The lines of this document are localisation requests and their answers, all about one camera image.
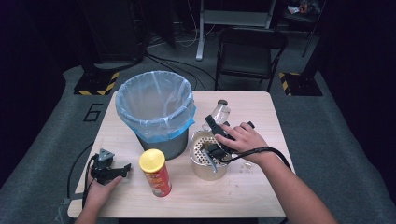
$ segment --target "gray carpet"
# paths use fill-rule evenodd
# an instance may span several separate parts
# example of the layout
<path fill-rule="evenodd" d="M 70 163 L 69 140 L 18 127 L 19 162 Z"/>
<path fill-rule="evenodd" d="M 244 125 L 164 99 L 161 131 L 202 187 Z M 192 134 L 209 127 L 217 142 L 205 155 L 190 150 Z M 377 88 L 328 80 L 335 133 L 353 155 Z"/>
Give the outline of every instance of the gray carpet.
<path fill-rule="evenodd" d="M 289 45 L 278 66 L 278 72 L 302 72 L 314 48 L 305 58 L 305 34 L 289 33 Z M 205 42 L 204 59 L 195 61 L 197 42 L 190 47 L 166 44 L 148 48 L 148 52 L 205 69 L 214 76 L 216 38 Z M 104 64 L 117 67 L 120 64 Z M 198 91 L 212 91 L 214 81 L 207 74 L 178 64 L 195 75 L 177 70 Z M 145 58 L 137 66 L 120 72 L 112 92 L 127 79 L 152 70 L 168 70 Z M 359 143 L 351 134 L 320 73 L 315 80 L 322 97 L 287 96 L 276 77 L 271 95 L 288 144 L 297 175 L 329 206 L 340 223 L 395 223 L 396 208 L 390 200 L 379 172 L 367 161 Z M 80 67 L 64 72 L 66 87 L 59 104 L 47 124 L 0 191 L 0 223 L 73 223 L 67 216 L 66 196 L 69 170 L 78 154 L 95 138 L 110 100 L 107 96 L 80 96 L 73 88 L 82 75 Z M 266 82 L 226 77 L 220 81 L 224 91 L 263 91 Z M 92 109 L 100 111 L 97 121 L 84 121 Z M 88 159 L 84 153 L 71 178 L 74 191 Z M 282 218 L 261 217 L 260 223 L 279 223 Z M 118 223 L 116 219 L 100 218 L 99 223 Z"/>

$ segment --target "white cable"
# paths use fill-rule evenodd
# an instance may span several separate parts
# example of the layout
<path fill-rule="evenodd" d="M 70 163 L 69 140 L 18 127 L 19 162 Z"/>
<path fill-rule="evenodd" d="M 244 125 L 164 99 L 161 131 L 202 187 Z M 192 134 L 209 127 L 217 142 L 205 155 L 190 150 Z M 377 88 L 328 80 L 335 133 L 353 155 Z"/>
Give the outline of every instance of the white cable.
<path fill-rule="evenodd" d="M 61 206 L 58 207 L 58 215 L 56 216 L 55 221 L 64 224 L 64 218 L 62 217 L 61 213 Z"/>
<path fill-rule="evenodd" d="M 191 6 L 190 6 L 190 0 L 187 0 L 187 3 L 189 4 L 189 10 L 190 10 L 190 15 L 191 15 L 191 18 L 192 18 L 192 22 L 194 23 L 195 38 L 192 40 L 192 42 L 191 42 L 189 45 L 182 45 L 182 44 L 180 44 L 180 42 L 178 42 L 178 43 L 179 43 L 181 46 L 183 46 L 183 47 L 189 47 L 189 46 L 191 46 L 193 43 L 195 43 L 195 41 L 197 40 L 197 36 L 198 36 L 197 25 L 196 25 L 196 23 L 195 23 L 194 17 L 192 16 L 192 10 L 191 10 Z"/>
<path fill-rule="evenodd" d="M 223 0 L 221 0 L 221 5 L 220 5 L 220 11 L 222 11 L 222 3 Z M 204 38 L 213 30 L 213 28 L 215 28 L 216 24 L 212 26 L 212 28 L 210 28 L 210 30 L 206 33 L 206 35 L 204 35 Z"/>
<path fill-rule="evenodd" d="M 178 40 L 178 41 L 176 41 L 176 42 L 177 42 L 177 43 L 182 43 L 182 42 L 191 42 L 191 41 L 193 41 L 193 40 Z M 151 48 L 154 48 L 154 47 L 157 47 L 157 46 L 160 46 L 160 45 L 164 45 L 164 44 L 166 44 L 166 42 L 162 42 L 162 43 L 155 44 L 155 45 L 150 45 L 150 46 L 148 46 L 147 48 L 148 48 L 148 49 L 151 49 Z"/>

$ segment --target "metal basket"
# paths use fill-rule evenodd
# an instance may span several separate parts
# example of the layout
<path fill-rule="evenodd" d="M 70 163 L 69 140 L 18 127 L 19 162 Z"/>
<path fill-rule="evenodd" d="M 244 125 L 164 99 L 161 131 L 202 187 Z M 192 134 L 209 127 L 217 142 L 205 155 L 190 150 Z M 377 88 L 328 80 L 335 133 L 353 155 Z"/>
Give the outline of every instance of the metal basket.
<path fill-rule="evenodd" d="M 203 144 L 217 144 L 215 136 L 208 131 L 198 131 L 192 135 L 190 156 L 192 160 L 192 170 L 194 173 L 203 180 L 217 180 L 225 175 L 227 171 L 227 163 L 220 162 L 217 159 L 213 159 L 216 164 L 217 172 L 213 171 L 211 162 L 207 159 L 204 154 L 202 147 Z"/>

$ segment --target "metal container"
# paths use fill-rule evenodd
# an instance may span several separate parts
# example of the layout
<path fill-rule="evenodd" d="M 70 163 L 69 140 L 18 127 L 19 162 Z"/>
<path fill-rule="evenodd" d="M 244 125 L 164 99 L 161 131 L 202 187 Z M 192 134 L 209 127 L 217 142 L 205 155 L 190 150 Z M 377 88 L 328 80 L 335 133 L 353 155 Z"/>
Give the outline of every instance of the metal container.
<path fill-rule="evenodd" d="M 139 136 L 136 135 L 136 137 L 145 151 L 151 148 L 158 148 L 160 151 L 163 152 L 166 160 L 170 161 L 180 156 L 181 153 L 186 150 L 187 143 L 189 142 L 189 129 L 186 129 L 186 131 L 181 133 L 178 137 L 164 142 L 147 143 Z"/>
<path fill-rule="evenodd" d="M 190 156 L 192 160 L 192 170 L 194 173 L 203 180 L 217 180 L 225 175 L 227 172 L 227 163 L 220 162 L 217 159 L 213 159 L 216 165 L 217 171 L 214 172 L 214 168 L 211 165 L 210 160 L 206 157 L 202 149 L 204 143 L 217 144 L 213 133 L 208 131 L 198 131 L 192 135 Z"/>

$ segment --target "plastic bag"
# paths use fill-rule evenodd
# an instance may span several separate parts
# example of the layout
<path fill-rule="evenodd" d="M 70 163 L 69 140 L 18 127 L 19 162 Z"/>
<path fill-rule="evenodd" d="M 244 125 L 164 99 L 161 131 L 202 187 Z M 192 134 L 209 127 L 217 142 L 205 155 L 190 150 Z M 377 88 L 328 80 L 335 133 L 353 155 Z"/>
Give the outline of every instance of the plastic bag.
<path fill-rule="evenodd" d="M 146 143 L 171 140 L 193 123 L 191 84 L 166 71 L 147 72 L 121 85 L 116 108 L 121 120 Z"/>

